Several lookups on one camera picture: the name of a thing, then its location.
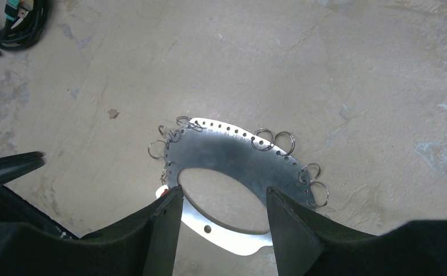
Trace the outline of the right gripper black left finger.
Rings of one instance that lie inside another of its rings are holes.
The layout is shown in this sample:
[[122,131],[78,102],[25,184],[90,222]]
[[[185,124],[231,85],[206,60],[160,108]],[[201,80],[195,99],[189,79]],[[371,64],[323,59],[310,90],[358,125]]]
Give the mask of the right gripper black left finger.
[[183,192],[174,187],[80,239],[0,188],[0,275],[171,275]]

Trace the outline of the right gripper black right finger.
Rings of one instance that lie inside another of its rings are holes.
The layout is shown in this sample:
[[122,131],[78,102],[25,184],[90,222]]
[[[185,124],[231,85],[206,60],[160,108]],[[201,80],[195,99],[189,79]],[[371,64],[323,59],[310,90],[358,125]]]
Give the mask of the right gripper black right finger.
[[276,187],[267,215],[279,275],[447,275],[447,220],[417,220],[380,236],[339,224]]

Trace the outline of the silver metal key holder plate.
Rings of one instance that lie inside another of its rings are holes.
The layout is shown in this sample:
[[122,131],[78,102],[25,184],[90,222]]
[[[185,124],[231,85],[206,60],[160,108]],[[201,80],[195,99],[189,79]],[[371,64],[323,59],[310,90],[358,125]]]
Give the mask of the silver metal key holder plate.
[[164,189],[179,185],[181,172],[200,168],[236,180],[263,204],[270,186],[310,209],[329,203],[315,199],[312,187],[319,185],[322,169],[317,163],[304,164],[293,157],[296,140],[291,132],[273,133],[267,128],[250,132],[202,117],[179,116],[176,123],[175,130],[158,127],[163,145],[159,159],[164,162],[158,197]]

